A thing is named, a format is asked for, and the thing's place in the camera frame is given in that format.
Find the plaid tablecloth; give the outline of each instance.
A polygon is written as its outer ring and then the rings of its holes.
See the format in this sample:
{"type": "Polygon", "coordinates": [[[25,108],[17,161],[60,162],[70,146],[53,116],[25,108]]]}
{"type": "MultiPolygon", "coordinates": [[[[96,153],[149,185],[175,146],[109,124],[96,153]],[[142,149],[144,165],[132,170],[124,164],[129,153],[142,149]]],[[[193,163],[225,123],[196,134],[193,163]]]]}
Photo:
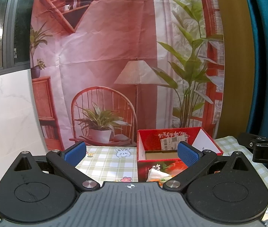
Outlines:
{"type": "MultiPolygon", "coordinates": [[[[252,162],[252,154],[237,143],[232,136],[215,140],[224,155],[233,151],[242,151],[252,163],[268,188],[268,169],[259,163],[252,162]]],[[[76,168],[100,185],[104,181],[137,182],[136,148],[88,146],[86,157],[76,168]]],[[[263,220],[268,219],[268,210],[263,220]]]]}

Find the white marble wall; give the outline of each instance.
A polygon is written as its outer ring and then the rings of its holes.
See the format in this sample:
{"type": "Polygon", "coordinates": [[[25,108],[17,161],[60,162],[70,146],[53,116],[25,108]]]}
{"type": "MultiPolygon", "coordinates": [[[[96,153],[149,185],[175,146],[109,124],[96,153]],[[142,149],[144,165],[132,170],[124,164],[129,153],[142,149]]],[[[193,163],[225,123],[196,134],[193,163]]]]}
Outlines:
{"type": "Polygon", "coordinates": [[[30,70],[0,76],[0,179],[17,155],[45,155],[30,70]]]}

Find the window frame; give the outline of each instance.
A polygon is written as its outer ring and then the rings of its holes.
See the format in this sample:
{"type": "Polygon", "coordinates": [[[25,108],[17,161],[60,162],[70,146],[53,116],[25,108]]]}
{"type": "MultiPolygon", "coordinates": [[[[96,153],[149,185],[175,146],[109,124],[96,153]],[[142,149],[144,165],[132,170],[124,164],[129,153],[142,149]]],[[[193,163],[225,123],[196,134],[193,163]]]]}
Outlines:
{"type": "Polygon", "coordinates": [[[0,75],[30,69],[30,61],[14,62],[14,33],[18,1],[7,1],[2,30],[2,66],[0,67],[0,75]]]}

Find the silver bolt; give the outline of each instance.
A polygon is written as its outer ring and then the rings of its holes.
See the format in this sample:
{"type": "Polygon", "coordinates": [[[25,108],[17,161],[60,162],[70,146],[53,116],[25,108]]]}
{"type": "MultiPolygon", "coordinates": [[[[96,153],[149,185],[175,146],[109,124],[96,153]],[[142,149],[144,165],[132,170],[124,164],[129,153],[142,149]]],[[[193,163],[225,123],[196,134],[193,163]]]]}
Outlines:
{"type": "Polygon", "coordinates": [[[84,186],[85,188],[89,188],[89,189],[95,188],[97,186],[97,182],[93,180],[87,180],[82,183],[82,186],[84,186]]]}
{"type": "Polygon", "coordinates": [[[178,188],[180,186],[180,182],[175,180],[169,180],[165,183],[165,185],[169,188],[178,188]]]}

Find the floor lamp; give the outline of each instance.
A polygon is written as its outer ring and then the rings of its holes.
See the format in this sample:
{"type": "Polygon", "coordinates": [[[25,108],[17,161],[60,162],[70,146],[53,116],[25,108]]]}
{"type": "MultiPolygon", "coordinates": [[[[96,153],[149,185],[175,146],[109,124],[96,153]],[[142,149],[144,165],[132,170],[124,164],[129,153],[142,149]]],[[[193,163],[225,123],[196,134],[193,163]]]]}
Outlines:
{"type": "Polygon", "coordinates": [[[137,125],[138,109],[138,85],[139,84],[164,84],[156,75],[151,67],[144,60],[129,61],[114,82],[115,84],[134,84],[136,86],[135,94],[135,112],[137,125]]]}

